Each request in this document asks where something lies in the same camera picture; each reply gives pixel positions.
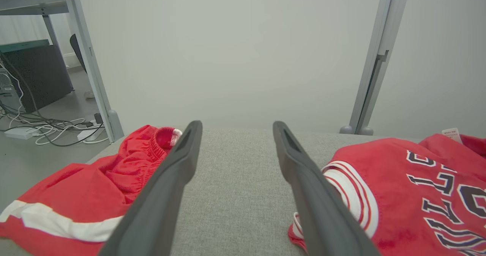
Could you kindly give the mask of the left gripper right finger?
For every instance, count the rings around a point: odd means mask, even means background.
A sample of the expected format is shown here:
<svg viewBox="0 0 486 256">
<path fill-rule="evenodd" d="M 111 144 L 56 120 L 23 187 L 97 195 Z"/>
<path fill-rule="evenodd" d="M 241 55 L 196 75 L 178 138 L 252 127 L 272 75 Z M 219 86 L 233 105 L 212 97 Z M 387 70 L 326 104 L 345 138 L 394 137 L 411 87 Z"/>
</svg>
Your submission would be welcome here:
<svg viewBox="0 0 486 256">
<path fill-rule="evenodd" d="M 310 256 L 378 256 L 379 250 L 290 128 L 273 123 L 281 173 L 293 196 Z"/>
</svg>

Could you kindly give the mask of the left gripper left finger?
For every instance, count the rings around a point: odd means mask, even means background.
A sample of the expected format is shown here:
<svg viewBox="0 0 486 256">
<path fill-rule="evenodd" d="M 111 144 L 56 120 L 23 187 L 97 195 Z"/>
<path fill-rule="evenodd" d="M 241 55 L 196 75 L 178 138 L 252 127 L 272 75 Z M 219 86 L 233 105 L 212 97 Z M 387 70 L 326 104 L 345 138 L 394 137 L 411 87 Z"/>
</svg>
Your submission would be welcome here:
<svg viewBox="0 0 486 256">
<path fill-rule="evenodd" d="M 203 125 L 199 120 L 187 125 L 99 255 L 170 255 L 184 188 L 196 172 L 202 131 Z"/>
</svg>

